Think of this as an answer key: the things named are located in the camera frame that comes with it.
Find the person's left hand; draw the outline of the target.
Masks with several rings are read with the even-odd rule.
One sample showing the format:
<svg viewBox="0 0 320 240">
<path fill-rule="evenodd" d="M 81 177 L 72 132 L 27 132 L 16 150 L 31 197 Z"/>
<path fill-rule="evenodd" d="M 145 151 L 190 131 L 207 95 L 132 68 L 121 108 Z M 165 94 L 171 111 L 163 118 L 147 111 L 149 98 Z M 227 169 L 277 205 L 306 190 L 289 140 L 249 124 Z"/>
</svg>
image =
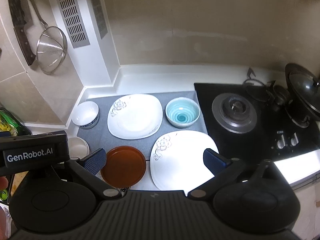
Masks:
<svg viewBox="0 0 320 240">
<path fill-rule="evenodd" d="M 4 190 L 8 187 L 8 180 L 5 177 L 0 177 L 0 190 Z"/>
</svg>

